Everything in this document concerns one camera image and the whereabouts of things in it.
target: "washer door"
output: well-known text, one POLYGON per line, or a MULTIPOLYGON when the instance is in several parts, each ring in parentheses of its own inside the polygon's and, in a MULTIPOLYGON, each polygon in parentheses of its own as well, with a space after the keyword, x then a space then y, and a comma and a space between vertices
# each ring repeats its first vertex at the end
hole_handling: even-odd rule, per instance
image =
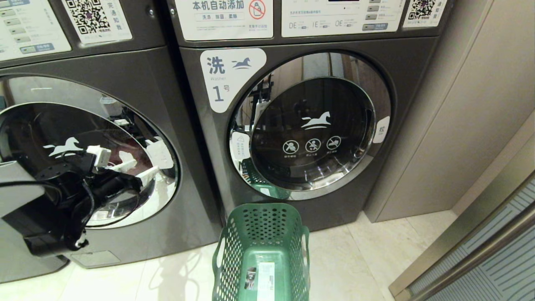
POLYGON ((36 176, 66 160, 64 152, 91 145, 110 149, 109 167, 126 163, 120 170, 126 174, 136 176, 153 166, 160 172, 139 198, 129 192, 110 197, 88 226, 102 229, 100 226, 113 222, 117 223, 104 228, 137 223, 171 200, 179 180, 177 156, 158 129, 127 105, 66 80, 0 79, 0 161, 16 160, 36 176))
POLYGON ((290 61, 258 82, 230 127, 238 173, 278 199, 319 197, 372 161, 391 114, 388 88, 363 60, 324 52, 290 61))

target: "gray washer body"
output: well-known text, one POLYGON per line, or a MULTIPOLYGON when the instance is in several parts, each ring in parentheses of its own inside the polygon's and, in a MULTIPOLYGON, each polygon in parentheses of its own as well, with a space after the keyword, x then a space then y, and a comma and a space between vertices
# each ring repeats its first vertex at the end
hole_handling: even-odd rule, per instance
MULTIPOLYGON (((394 146, 397 133, 447 23, 453 3, 454 1, 448 1, 438 27, 402 28, 400 24, 398 31, 393 33, 283 38, 280 34, 281 0, 275 0, 274 37, 257 40, 186 41, 178 16, 173 15, 172 21, 226 214, 244 203, 281 201, 269 198, 250 187, 232 165, 228 128, 236 107, 254 84, 281 64, 310 53, 342 51, 362 57, 371 63, 386 81, 392 100, 391 123, 386 140, 368 167, 342 188, 318 198, 288 202, 299 210, 303 224, 312 230, 355 221, 388 158, 390 149, 394 146), (222 47, 261 48, 267 55, 267 63, 240 89, 229 109, 219 114, 210 108, 200 57, 205 50, 222 47)), ((406 2, 401 23, 408 5, 409 1, 406 2)), ((170 9, 174 8, 172 0, 168 0, 168 6, 170 9)))
MULTIPOLYGON (((184 94, 166 46, 156 1, 123 2, 133 38, 126 41, 83 45, 60 1, 51 6, 72 51, 0 62, 0 77, 43 76, 64 79, 105 93, 129 106, 155 125, 172 146, 180 182, 169 203, 158 213, 121 228, 87 231, 89 245, 66 257, 94 268, 161 257, 216 242, 222 228, 217 200, 201 158, 184 94)), ((7 230, 14 231, 6 224, 7 230)), ((23 260, 9 261, 10 248, 2 248, 0 262, 20 269, 21 278, 60 269, 63 257, 34 258, 19 246, 23 260)))

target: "horse logo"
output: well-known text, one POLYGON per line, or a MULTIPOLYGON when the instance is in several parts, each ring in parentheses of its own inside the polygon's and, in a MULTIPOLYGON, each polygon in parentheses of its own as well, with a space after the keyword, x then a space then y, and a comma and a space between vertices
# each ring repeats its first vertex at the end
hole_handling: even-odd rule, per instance
POLYGON ((62 154, 64 152, 69 152, 69 151, 83 151, 83 148, 79 148, 78 146, 75 145, 78 143, 80 142, 75 137, 70 137, 67 139, 67 141, 65 141, 65 145, 58 145, 58 146, 45 145, 43 146, 43 148, 54 148, 52 153, 48 155, 48 157, 52 157, 54 155, 62 154))
POLYGON ((310 117, 303 117, 302 120, 308 120, 306 124, 304 124, 302 127, 306 127, 305 130, 311 130, 311 129, 325 129, 327 128, 327 125, 331 125, 330 122, 327 121, 327 117, 331 117, 330 112, 323 113, 319 118, 310 118, 310 117))
POLYGON ((249 69, 251 68, 251 65, 249 65, 249 62, 251 60, 247 57, 246 59, 243 60, 243 62, 238 62, 238 61, 232 61, 232 63, 235 63, 234 69, 249 69))

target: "plastic laundry basket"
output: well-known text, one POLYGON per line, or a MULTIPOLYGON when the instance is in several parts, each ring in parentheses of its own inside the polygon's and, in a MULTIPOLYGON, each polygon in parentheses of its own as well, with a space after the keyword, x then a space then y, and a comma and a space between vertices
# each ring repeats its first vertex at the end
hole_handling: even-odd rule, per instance
POLYGON ((308 301, 308 237, 299 212, 288 204, 237 207, 213 255, 212 300, 308 301))

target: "tile floor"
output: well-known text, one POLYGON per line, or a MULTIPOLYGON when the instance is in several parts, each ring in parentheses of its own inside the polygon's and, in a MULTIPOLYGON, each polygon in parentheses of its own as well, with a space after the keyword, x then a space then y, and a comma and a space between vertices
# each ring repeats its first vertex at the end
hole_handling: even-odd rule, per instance
MULTIPOLYGON (((311 301, 392 301, 388 286, 456 219, 451 211, 372 224, 356 222, 310 238, 311 301)), ((0 284, 0 300, 211 300, 215 244, 129 265, 61 271, 0 284)))

